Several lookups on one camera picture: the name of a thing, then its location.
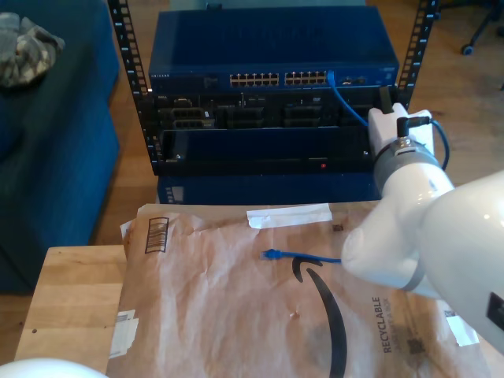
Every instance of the amazon smile logo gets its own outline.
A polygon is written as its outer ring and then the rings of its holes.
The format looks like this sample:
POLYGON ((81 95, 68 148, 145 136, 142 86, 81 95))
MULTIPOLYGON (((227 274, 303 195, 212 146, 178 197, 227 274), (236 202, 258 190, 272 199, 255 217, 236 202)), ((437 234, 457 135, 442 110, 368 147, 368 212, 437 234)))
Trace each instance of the amazon smile logo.
MULTIPOLYGON (((307 260, 304 258, 294 258, 292 260, 292 272, 296 279, 302 283, 301 264, 305 262, 308 264, 315 264, 322 266, 320 261, 307 260)), ((341 311, 339 311, 338 303, 329 290, 328 285, 324 280, 311 268, 307 268, 309 276, 312 278, 318 293, 324 303, 325 312, 328 315, 329 330, 331 332, 331 370, 329 372, 330 378, 343 378, 345 375, 345 368, 347 367, 347 333, 345 332, 345 324, 341 311)))

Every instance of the camouflage cloth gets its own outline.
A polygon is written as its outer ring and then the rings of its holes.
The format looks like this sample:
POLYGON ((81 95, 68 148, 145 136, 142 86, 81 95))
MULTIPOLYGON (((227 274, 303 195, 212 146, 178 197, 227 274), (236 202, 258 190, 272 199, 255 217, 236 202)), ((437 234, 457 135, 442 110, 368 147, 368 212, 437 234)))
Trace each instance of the camouflage cloth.
POLYGON ((26 85, 45 74, 65 48, 63 39, 20 18, 0 13, 0 87, 26 85))

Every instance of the blue equipment box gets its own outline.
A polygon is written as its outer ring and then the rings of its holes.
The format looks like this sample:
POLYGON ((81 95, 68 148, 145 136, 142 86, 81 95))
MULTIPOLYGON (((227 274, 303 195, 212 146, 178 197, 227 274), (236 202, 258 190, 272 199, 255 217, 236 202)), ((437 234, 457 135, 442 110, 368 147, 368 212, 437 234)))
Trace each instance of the blue equipment box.
POLYGON ((161 12, 155 95, 393 86, 398 60, 376 7, 161 12))

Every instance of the blue couch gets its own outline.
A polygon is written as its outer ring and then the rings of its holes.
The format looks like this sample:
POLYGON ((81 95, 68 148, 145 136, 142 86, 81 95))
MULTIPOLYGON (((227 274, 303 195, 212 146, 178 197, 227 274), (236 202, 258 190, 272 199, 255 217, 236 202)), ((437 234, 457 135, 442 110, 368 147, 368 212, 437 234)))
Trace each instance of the blue couch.
POLYGON ((35 288, 46 251, 86 245, 119 145, 108 98, 119 72, 103 0, 0 0, 66 42, 35 86, 0 94, 0 291, 35 288))

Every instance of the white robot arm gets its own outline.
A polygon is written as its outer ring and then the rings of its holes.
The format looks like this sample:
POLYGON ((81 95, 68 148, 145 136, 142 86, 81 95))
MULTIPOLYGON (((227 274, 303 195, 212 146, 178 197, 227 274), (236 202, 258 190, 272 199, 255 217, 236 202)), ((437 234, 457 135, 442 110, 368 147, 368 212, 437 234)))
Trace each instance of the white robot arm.
POLYGON ((434 159, 432 125, 409 135, 398 126, 430 113, 393 110, 369 111, 382 199, 346 239, 343 266, 375 284, 443 298, 504 354, 504 172, 454 189, 434 159))

